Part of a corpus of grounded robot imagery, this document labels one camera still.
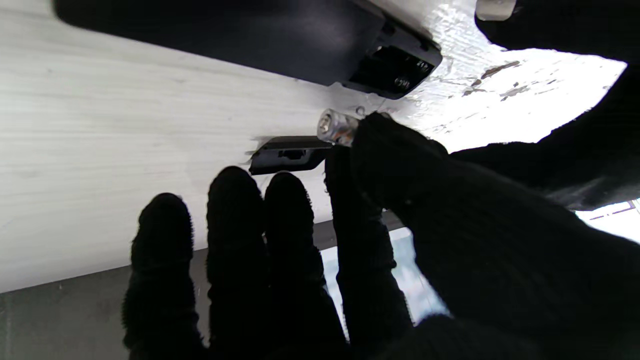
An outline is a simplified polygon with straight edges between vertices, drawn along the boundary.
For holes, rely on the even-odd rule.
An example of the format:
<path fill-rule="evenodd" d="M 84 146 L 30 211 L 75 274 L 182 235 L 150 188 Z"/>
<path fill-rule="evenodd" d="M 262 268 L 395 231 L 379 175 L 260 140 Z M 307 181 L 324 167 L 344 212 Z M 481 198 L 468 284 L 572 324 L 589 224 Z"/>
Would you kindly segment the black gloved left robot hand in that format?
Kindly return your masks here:
<path fill-rule="evenodd" d="M 617 60 L 626 68 L 592 109 L 535 143 L 492 143 L 451 153 L 573 211 L 640 193 L 640 8 L 637 0 L 517 0 L 510 15 L 475 24 L 507 50 L 554 50 Z"/>

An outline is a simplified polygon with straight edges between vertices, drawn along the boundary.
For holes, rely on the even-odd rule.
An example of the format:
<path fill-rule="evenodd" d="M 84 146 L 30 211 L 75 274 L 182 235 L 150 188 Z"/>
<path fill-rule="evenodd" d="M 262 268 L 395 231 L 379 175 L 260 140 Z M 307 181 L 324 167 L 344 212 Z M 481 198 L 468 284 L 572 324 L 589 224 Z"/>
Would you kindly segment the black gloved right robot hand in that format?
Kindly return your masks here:
<path fill-rule="evenodd" d="M 326 187 L 344 332 L 306 188 L 237 166 L 207 202 L 210 345 L 191 217 L 142 210 L 122 305 L 131 360 L 637 360 L 639 245 L 378 112 L 335 146 Z"/>

